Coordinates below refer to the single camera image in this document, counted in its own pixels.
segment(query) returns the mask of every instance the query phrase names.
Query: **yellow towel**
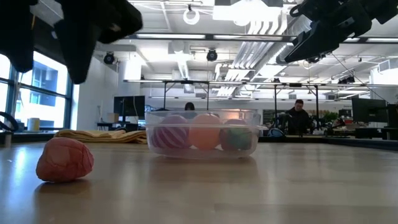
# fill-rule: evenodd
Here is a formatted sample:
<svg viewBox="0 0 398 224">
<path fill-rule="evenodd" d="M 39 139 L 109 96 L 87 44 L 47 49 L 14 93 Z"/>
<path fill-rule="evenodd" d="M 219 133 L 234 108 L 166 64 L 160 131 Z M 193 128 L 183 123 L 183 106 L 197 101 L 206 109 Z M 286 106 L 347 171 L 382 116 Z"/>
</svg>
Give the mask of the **yellow towel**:
<svg viewBox="0 0 398 224">
<path fill-rule="evenodd" d="M 147 144 L 145 131 L 74 131 L 61 130 L 55 137 L 76 139 L 81 142 L 108 142 L 108 143 L 138 143 Z"/>
</svg>

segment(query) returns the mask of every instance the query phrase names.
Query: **window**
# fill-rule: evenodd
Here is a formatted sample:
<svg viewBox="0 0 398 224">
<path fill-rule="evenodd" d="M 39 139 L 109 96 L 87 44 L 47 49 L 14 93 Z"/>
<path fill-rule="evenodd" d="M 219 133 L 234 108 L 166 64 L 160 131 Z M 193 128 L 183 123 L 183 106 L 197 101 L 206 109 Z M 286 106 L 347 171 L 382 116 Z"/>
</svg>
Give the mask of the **window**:
<svg viewBox="0 0 398 224">
<path fill-rule="evenodd" d="M 65 95 L 68 81 L 67 67 L 37 52 L 34 52 L 33 59 L 33 69 L 20 75 L 19 81 Z"/>
<path fill-rule="evenodd" d="M 4 55 L 0 55 L 0 78 L 9 78 L 10 77 L 10 60 Z"/>
<path fill-rule="evenodd" d="M 17 77 L 22 85 L 12 102 L 17 88 L 13 80 Z M 65 108 L 72 103 L 72 84 L 66 66 L 34 52 L 33 69 L 22 74 L 0 55 L 0 78 L 0 111 L 11 114 L 15 106 L 15 119 L 25 126 L 29 118 L 39 118 L 41 128 L 69 128 L 70 111 Z"/>
<path fill-rule="evenodd" d="M 40 126 L 62 128 L 65 113 L 65 98 L 39 93 L 26 88 L 19 91 L 15 119 L 27 124 L 29 118 L 39 118 Z"/>
<path fill-rule="evenodd" d="M 0 83 L 0 111 L 6 110 L 7 92 L 8 92 L 8 85 L 5 83 Z"/>
</svg>

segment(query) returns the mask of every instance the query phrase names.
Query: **woman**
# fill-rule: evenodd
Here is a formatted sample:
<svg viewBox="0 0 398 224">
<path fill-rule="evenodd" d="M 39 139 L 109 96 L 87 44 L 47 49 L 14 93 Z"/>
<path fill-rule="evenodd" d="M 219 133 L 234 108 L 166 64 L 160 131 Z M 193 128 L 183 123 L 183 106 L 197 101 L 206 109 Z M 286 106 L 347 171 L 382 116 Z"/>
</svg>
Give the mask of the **woman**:
<svg viewBox="0 0 398 224">
<path fill-rule="evenodd" d="M 195 110 L 195 105 L 193 105 L 193 103 L 188 102 L 187 104 L 185 104 L 185 111 L 194 111 L 194 110 Z M 195 112 L 185 112 L 183 114 L 183 117 L 187 119 L 193 119 L 196 116 L 197 114 Z"/>
<path fill-rule="evenodd" d="M 195 105 L 193 105 L 193 103 L 191 103 L 191 102 L 188 102 L 186 105 L 185 105 L 185 110 L 187 111 L 187 110 L 195 110 Z"/>
</svg>

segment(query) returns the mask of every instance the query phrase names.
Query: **purple striped ball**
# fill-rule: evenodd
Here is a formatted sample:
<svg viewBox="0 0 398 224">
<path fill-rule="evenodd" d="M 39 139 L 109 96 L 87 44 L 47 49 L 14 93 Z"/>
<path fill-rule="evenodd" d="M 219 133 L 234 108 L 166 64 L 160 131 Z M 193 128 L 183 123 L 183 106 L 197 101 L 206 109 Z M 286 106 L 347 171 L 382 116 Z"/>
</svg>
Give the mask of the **purple striped ball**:
<svg viewBox="0 0 398 224">
<path fill-rule="evenodd" d="M 161 124 L 188 124 L 188 120 L 180 115 L 165 117 Z M 152 144 L 163 149 L 186 149 L 188 143 L 188 127 L 156 127 L 152 135 Z"/>
</svg>

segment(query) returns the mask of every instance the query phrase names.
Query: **clear plastic container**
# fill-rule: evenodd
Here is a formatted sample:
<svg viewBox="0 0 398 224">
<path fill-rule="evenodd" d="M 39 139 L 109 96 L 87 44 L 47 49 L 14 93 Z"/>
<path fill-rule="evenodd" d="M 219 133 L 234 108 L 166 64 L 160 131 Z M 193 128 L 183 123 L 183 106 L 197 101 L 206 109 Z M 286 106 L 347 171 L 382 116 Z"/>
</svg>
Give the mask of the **clear plastic container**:
<svg viewBox="0 0 398 224">
<path fill-rule="evenodd" d="M 252 111 L 146 113 L 149 149 L 187 159 L 241 158 L 257 148 L 261 116 Z"/>
</svg>

